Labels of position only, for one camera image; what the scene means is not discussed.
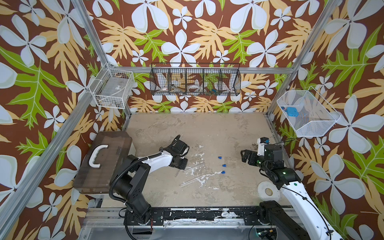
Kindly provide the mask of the brown plastic case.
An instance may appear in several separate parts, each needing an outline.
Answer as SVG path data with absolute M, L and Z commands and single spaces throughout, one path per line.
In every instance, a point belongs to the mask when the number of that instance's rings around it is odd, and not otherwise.
M 129 153 L 135 153 L 127 132 L 99 132 L 81 164 L 73 187 L 83 195 L 106 195 L 116 168 Z

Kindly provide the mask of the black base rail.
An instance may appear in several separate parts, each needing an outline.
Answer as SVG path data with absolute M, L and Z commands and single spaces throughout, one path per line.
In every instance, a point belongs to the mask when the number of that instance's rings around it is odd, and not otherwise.
M 162 226 L 166 221 L 191 220 L 217 222 L 221 219 L 242 220 L 246 226 L 270 224 L 285 213 L 272 204 L 228 208 L 151 208 L 144 226 Z

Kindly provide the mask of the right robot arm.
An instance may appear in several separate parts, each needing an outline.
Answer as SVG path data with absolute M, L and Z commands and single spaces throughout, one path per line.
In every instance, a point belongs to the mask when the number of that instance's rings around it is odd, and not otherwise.
M 291 219 L 276 201 L 260 203 L 260 222 L 275 225 L 290 240 L 341 240 L 343 237 L 326 220 L 309 197 L 301 179 L 292 168 L 286 167 L 281 145 L 259 144 L 258 150 L 242 150 L 242 162 L 259 168 L 290 202 L 304 227 Z

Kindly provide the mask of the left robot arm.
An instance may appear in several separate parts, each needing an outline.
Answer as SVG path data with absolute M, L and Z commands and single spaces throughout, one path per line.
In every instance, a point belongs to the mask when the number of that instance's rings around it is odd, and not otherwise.
M 179 170 L 187 167 L 190 147 L 180 137 L 177 135 L 169 146 L 159 148 L 154 155 L 127 156 L 111 177 L 109 197 L 123 203 L 139 224 L 146 224 L 151 217 L 151 205 L 142 194 L 149 174 L 163 167 Z

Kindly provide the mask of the blue object in basket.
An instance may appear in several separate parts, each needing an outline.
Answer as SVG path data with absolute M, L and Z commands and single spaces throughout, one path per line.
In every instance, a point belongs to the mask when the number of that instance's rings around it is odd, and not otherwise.
M 298 110 L 297 110 L 296 108 L 294 108 L 294 107 L 287 107 L 287 108 L 286 108 L 286 113 L 287 113 L 287 116 L 288 116 L 288 117 L 294 117 L 294 118 L 296 118 L 296 117 L 299 116 L 299 112 L 298 112 Z

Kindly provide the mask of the white mesh basket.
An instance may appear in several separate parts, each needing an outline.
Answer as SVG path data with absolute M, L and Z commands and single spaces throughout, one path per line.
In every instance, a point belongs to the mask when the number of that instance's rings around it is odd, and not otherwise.
M 286 91 L 277 104 L 299 138 L 323 137 L 338 122 L 341 114 L 315 88 Z M 288 117 L 287 107 L 298 110 L 299 116 Z

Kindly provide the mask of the white tape roll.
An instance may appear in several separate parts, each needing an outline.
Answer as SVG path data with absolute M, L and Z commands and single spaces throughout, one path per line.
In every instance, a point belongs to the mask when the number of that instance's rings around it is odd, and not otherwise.
M 281 192 L 277 187 L 269 181 L 263 181 L 258 185 L 258 195 L 261 201 L 279 201 Z

